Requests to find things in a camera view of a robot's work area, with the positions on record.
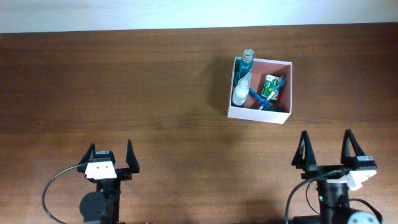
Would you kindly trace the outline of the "clear foam soap pump bottle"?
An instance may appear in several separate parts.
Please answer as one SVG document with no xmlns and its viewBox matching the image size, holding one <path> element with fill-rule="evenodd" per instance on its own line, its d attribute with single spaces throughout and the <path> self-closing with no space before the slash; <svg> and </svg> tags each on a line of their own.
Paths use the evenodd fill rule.
<svg viewBox="0 0 398 224">
<path fill-rule="evenodd" d="M 251 77 L 252 73 L 249 72 L 238 81 L 238 84 L 236 85 L 232 96 L 233 105 L 242 107 L 243 104 L 245 103 L 249 94 Z"/>
</svg>

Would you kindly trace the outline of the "blue white toothbrush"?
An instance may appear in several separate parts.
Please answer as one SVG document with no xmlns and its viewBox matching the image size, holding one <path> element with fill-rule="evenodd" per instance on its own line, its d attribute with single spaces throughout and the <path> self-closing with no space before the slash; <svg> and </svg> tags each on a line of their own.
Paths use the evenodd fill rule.
<svg viewBox="0 0 398 224">
<path fill-rule="evenodd" d="M 273 101 L 278 100 L 279 91 L 286 84 L 286 81 L 287 77 L 284 75 L 281 77 L 266 75 L 265 84 L 261 91 L 261 97 L 264 101 L 261 103 L 259 110 L 267 109 L 272 106 Z"/>
</svg>

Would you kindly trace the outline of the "teal toothpaste tube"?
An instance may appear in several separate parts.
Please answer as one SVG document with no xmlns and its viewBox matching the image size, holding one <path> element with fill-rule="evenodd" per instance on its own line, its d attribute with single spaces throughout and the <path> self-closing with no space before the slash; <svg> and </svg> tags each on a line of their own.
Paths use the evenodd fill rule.
<svg viewBox="0 0 398 224">
<path fill-rule="evenodd" d="M 282 108 L 282 107 L 267 108 L 266 111 L 271 111 L 271 112 L 283 112 L 283 108 Z"/>
</svg>

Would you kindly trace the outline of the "blue disposable razor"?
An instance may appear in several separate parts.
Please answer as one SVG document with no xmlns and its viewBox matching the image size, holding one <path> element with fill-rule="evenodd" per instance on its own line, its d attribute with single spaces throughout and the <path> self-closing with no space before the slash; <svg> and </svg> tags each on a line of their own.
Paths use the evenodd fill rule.
<svg viewBox="0 0 398 224">
<path fill-rule="evenodd" d="M 258 107 L 258 110 L 266 110 L 270 106 L 272 106 L 272 103 L 270 102 L 270 99 L 275 95 L 275 91 L 272 91 L 269 96 L 267 96 L 265 99 L 263 99 L 260 95 L 258 95 L 253 89 L 249 89 L 249 93 L 257 99 L 261 105 Z"/>
</svg>

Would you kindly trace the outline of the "green white soap box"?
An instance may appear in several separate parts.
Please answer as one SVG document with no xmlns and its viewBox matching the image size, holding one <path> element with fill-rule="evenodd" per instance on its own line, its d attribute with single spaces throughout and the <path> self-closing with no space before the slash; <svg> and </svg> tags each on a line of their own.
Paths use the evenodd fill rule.
<svg viewBox="0 0 398 224">
<path fill-rule="evenodd" d="M 274 75 L 266 75 L 264 87 L 261 91 L 261 96 L 267 98 L 272 91 L 274 91 L 279 86 L 280 77 Z"/>
</svg>

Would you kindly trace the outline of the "teal mouthwash bottle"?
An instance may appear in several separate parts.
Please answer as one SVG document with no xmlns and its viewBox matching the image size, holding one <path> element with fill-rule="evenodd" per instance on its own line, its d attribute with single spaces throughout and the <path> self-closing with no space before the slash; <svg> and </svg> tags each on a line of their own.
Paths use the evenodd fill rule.
<svg viewBox="0 0 398 224">
<path fill-rule="evenodd" d="M 233 86 L 237 86 L 238 81 L 242 79 L 247 73 L 251 71 L 254 62 L 254 51 L 253 49 L 246 49 L 243 52 L 243 56 L 240 60 L 236 61 Z"/>
</svg>

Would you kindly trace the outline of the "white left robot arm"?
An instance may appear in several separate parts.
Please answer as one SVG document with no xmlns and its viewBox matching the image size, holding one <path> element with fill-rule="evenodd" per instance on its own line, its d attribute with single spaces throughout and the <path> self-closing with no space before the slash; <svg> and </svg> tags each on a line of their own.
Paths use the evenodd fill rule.
<svg viewBox="0 0 398 224">
<path fill-rule="evenodd" d="M 115 163 L 112 151 L 97 151 L 93 143 L 78 163 L 77 171 L 96 185 L 96 190 L 87 193 L 79 205 L 84 223 L 119 223 L 121 182 L 130 181 L 133 174 L 140 172 L 130 140 L 127 142 L 127 167 L 117 169 Z"/>
</svg>

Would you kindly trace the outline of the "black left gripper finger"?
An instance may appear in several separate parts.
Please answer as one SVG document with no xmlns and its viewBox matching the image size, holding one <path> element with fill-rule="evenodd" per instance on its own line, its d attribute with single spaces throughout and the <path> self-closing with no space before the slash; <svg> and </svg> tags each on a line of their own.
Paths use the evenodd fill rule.
<svg viewBox="0 0 398 224">
<path fill-rule="evenodd" d="M 79 165 L 87 164 L 89 161 L 93 159 L 95 154 L 95 144 L 91 143 L 85 155 L 81 158 Z"/>
<path fill-rule="evenodd" d="M 126 163 L 128 164 L 130 173 L 136 174 L 140 172 L 139 163 L 136 159 L 132 142 L 130 139 L 127 142 Z"/>
</svg>

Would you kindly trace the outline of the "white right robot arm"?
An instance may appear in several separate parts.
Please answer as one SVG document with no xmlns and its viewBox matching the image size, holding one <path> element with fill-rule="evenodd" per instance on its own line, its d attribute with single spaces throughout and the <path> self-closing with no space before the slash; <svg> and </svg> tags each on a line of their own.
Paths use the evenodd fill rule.
<svg viewBox="0 0 398 224">
<path fill-rule="evenodd" d="M 382 223 L 382 214 L 363 199 L 349 198 L 349 191 L 358 190 L 363 182 L 377 174 L 373 157 L 367 156 L 350 129 L 345 131 L 338 165 L 319 166 L 307 131 L 302 131 L 292 159 L 296 169 L 303 170 L 302 182 L 289 194 L 285 207 L 285 223 Z M 289 218 L 292 197 L 299 188 L 317 184 L 320 211 L 317 215 Z"/>
</svg>

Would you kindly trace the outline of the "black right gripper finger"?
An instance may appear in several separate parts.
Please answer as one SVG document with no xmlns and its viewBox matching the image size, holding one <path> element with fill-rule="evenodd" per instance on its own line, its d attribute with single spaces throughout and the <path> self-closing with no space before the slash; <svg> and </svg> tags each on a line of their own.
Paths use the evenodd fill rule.
<svg viewBox="0 0 398 224">
<path fill-rule="evenodd" d="M 304 172 L 315 172 L 317 162 L 312 149 L 312 144 L 307 131 L 302 131 L 296 153 L 292 159 L 292 166 Z"/>
<path fill-rule="evenodd" d="M 343 165 L 355 165 L 358 163 L 358 157 L 366 156 L 355 139 L 352 130 L 347 129 L 343 137 L 340 162 Z"/>
</svg>

